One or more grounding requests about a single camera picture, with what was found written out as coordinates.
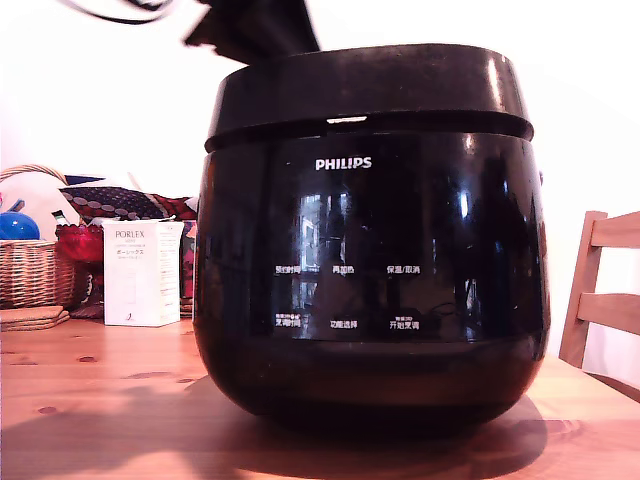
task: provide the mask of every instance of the rice cooker lid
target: rice cooker lid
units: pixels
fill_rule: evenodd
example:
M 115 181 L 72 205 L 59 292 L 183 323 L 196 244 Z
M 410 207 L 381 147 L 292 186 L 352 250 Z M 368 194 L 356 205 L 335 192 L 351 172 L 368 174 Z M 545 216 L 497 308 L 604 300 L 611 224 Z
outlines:
M 479 47 L 421 44 L 315 52 L 238 70 L 220 85 L 209 138 L 273 124 L 452 111 L 517 117 L 533 136 L 509 59 Z

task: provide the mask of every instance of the black rice cooker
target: black rice cooker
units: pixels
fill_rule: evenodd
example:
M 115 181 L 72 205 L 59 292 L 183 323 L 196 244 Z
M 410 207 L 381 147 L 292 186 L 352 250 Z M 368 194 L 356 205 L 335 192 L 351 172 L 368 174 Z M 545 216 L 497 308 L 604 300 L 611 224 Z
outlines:
M 296 426 L 457 430 L 508 410 L 549 331 L 513 65 L 461 45 L 269 60 L 222 83 L 194 327 L 219 388 Z

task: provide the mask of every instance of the chair backrest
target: chair backrest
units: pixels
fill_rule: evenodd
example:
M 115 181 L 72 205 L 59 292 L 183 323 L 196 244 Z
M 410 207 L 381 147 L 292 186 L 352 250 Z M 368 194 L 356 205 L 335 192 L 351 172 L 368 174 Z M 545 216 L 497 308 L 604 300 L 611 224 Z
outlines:
M 640 248 L 640 212 L 607 218 L 587 212 L 573 275 L 560 358 L 582 368 L 589 323 L 640 335 L 640 295 L 596 294 L 602 247 Z

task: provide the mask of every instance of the table surface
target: table surface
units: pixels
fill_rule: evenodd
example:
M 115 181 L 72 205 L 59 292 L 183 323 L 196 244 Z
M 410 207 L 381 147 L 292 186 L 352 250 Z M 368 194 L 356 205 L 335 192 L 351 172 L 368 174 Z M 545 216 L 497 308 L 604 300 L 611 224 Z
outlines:
M 70 320 L 0 340 L 7 480 L 640 478 L 640 404 L 557 358 L 472 435 L 365 443 L 242 411 L 206 376 L 190 321 Z

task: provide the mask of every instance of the patterned cloth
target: patterned cloth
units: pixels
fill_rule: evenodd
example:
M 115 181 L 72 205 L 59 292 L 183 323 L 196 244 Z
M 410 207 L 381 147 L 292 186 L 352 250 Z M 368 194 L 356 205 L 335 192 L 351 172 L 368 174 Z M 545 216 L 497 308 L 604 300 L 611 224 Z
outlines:
M 95 217 L 149 220 L 175 215 L 176 220 L 196 219 L 196 212 L 185 203 L 189 197 L 166 198 L 122 187 L 65 187 L 60 191 L 87 223 Z

